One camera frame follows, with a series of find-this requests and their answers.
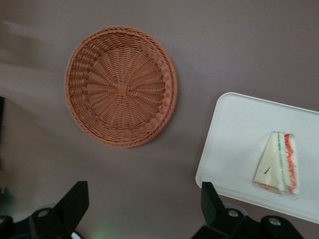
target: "plastic tray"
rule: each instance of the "plastic tray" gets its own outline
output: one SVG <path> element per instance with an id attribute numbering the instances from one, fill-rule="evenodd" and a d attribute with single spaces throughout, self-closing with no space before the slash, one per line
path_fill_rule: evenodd
<path id="1" fill-rule="evenodd" d="M 297 199 L 252 184 L 272 131 L 296 137 L 300 170 Z M 224 196 L 319 223 L 319 113 L 237 93 L 215 108 L 196 182 L 212 182 Z"/>

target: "plastic wrap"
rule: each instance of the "plastic wrap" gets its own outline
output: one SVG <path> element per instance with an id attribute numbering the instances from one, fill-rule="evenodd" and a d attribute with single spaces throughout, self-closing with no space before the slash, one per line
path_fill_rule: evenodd
<path id="1" fill-rule="evenodd" d="M 293 134 L 271 133 L 253 182 L 274 193 L 298 194 L 299 168 Z"/>

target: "orange wicker basket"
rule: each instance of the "orange wicker basket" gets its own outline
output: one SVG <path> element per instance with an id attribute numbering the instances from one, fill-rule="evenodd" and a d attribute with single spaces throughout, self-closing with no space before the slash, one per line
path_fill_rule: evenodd
<path id="1" fill-rule="evenodd" d="M 66 71 L 66 99 L 78 125 L 113 147 L 134 147 L 168 123 L 177 99 L 170 57 L 150 35 L 112 26 L 85 38 Z"/>

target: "brown table surface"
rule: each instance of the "brown table surface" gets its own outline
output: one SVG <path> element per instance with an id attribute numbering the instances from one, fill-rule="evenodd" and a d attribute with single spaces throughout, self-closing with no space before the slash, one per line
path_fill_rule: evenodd
<path id="1" fill-rule="evenodd" d="M 64 97 L 73 50 L 110 25 L 152 35 L 178 75 L 171 121 L 130 149 L 87 136 Z M 318 45 L 316 0 L 2 0 L 0 181 L 8 195 L 0 214 L 21 220 L 87 180 L 85 238 L 191 238 L 204 224 L 195 173 L 218 97 L 237 92 L 319 111 Z M 280 215 L 222 199 L 256 220 Z M 285 217 L 305 238 L 319 234 L 317 224 Z"/>

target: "wicker basket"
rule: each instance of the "wicker basket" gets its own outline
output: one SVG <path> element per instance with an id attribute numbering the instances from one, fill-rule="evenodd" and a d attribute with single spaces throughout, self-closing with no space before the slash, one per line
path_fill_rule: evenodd
<path id="1" fill-rule="evenodd" d="M 176 104 L 176 73 L 167 52 L 148 34 L 125 26 L 93 33 L 73 53 L 66 99 L 78 125 L 113 147 L 154 138 Z"/>

